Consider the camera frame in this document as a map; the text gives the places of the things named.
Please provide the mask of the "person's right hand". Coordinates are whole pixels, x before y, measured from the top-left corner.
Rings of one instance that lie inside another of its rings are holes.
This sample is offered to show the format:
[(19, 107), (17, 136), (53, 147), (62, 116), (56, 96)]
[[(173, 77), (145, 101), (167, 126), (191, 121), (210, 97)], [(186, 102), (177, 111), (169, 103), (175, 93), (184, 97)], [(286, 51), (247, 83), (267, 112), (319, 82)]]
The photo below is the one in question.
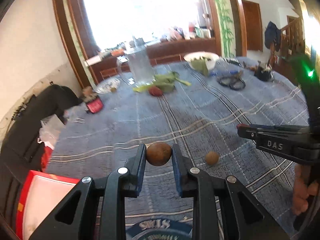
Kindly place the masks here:
[(319, 183), (314, 181), (309, 186), (304, 182), (302, 176), (303, 168), (306, 166), (297, 164), (295, 166), (295, 181), (293, 187), (293, 197), (292, 197), (292, 211), (295, 215), (300, 215), (308, 209), (307, 198), (309, 196), (315, 196), (319, 190)]

